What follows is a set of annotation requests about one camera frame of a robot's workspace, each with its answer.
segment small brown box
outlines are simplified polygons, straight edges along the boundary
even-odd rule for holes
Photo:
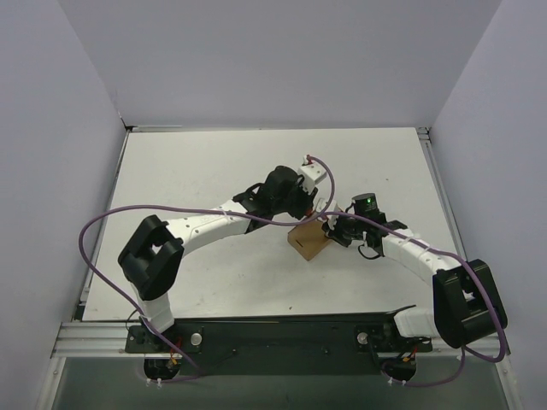
[[[306,261],[314,259],[331,242],[321,229],[322,225],[320,221],[313,220],[307,224],[295,226],[287,236],[289,244]]]

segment black mounting plate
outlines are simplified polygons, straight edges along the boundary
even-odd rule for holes
[[[176,319],[164,335],[180,340],[183,351],[209,375],[378,374],[373,352],[398,354],[416,345],[397,332],[395,313]],[[366,344],[357,341],[362,332],[368,335]],[[194,333],[202,337],[197,346],[191,344]],[[432,350],[431,343],[418,346],[420,352]],[[169,351],[143,326],[130,327],[127,353]],[[194,373],[184,360],[181,373]]]

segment screw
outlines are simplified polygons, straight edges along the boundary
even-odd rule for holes
[[[202,344],[203,337],[199,333],[194,333],[190,336],[190,343],[192,346],[199,346]]]
[[[362,331],[361,333],[357,335],[357,342],[359,344],[367,344],[367,338],[368,338],[368,334]]]

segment white table surface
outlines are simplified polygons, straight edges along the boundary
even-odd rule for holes
[[[320,157],[334,173],[335,199],[376,193],[388,220],[398,219],[441,249],[455,251],[414,128],[140,132],[129,135],[112,208],[154,203],[213,208],[277,165],[296,168]],[[328,197],[324,181],[318,196]],[[131,295],[118,254],[139,222],[182,214],[130,211],[111,216],[97,266]],[[278,217],[279,220],[291,220]],[[366,261],[356,246],[330,244],[311,262],[286,240],[289,228],[265,226],[184,258],[169,291],[175,317],[383,312],[432,306],[432,289],[395,261]],[[126,319],[132,306],[94,277],[84,320]]]

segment white wall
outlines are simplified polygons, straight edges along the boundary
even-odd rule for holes
[[[128,125],[430,126],[500,0],[60,0]]]
[[[494,272],[526,408],[547,360],[547,2],[504,0],[432,128],[470,257]]]
[[[0,408],[34,407],[123,137],[57,2],[0,2]]]

